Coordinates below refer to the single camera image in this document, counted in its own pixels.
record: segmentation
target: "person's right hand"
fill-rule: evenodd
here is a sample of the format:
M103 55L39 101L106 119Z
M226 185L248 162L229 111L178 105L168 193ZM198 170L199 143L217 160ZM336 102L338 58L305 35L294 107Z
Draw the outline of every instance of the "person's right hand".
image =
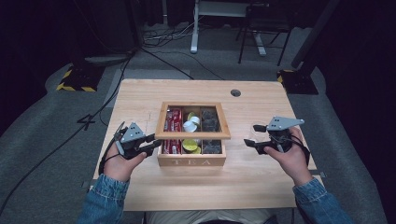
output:
M303 139L299 129L290 128L290 132L291 135L301 140ZM293 143L291 149L286 153L276 151L271 147L265 147L264 151L279 162L282 169L293 179L296 186L301 186L312 180L313 177L306 167L305 154L296 144Z

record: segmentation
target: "yellow and black hazard tape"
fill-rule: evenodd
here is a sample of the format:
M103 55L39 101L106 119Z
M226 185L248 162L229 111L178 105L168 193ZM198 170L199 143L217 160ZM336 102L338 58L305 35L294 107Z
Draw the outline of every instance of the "yellow and black hazard tape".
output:
M97 85L102 77L104 68L94 68L90 73L83 76L70 66L64 74L61 82L56 88L57 91L97 91Z

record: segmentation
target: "wooden table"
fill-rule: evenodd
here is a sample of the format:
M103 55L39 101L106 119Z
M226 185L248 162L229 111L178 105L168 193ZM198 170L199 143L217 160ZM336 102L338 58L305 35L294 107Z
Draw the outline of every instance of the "wooden table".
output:
M241 95L232 96L232 90ZM226 162L223 167L160 167L155 149L153 156L134 169L126 211L295 206L291 178L277 161L258 155L243 141L254 121L269 123L275 115L295 118L277 82L125 79L99 161L123 121L128 126L135 121L146 134L155 133L163 101L221 102L232 137L225 140ZM309 169L317 169L312 158Z

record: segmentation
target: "denim jacket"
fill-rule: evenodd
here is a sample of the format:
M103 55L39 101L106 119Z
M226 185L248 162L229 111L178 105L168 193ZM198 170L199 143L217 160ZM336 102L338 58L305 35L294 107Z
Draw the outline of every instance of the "denim jacket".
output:
M100 175L88 193L78 223L120 223L129 182ZM335 197L317 179L294 187L296 202L312 223L353 223ZM265 224L276 224L271 218Z

